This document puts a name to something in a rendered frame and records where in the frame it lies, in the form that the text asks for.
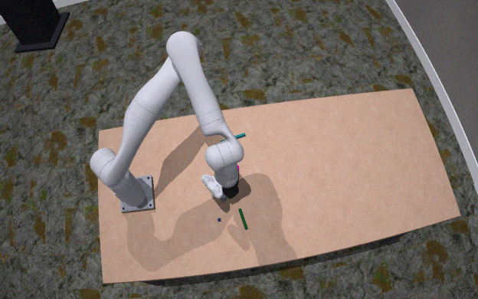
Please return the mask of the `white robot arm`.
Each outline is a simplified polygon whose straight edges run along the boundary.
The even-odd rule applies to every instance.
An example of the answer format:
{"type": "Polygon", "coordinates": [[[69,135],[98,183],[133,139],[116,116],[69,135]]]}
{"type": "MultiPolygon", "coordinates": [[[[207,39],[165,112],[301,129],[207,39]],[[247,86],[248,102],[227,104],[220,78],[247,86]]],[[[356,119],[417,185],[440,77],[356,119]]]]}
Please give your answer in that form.
{"type": "Polygon", "coordinates": [[[168,39],[166,51],[169,57],[159,72],[141,88],[126,110],[117,155],[110,148],[101,148],[90,159],[90,168],[101,182],[119,200],[132,207],[144,201],[146,192],[129,167],[181,81],[204,136],[221,135],[225,138],[205,151],[206,162],[217,178],[225,182],[235,178],[237,163],[244,158],[244,149],[229,129],[205,77],[200,62],[200,41],[187,31],[178,31],[168,39]]]}

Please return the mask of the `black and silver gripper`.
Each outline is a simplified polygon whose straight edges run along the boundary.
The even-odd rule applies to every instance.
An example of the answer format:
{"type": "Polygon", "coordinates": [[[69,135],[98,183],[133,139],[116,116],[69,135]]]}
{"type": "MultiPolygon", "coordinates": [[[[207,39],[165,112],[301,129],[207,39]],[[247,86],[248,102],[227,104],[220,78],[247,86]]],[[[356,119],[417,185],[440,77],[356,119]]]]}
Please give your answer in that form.
{"type": "Polygon", "coordinates": [[[204,174],[201,177],[201,180],[205,184],[205,186],[208,188],[208,190],[211,192],[211,194],[216,199],[221,199],[222,202],[225,202],[228,198],[229,199],[234,198],[239,193],[239,188],[238,188],[239,172],[238,171],[235,178],[226,182],[218,179],[215,174],[214,176],[204,174]]]}

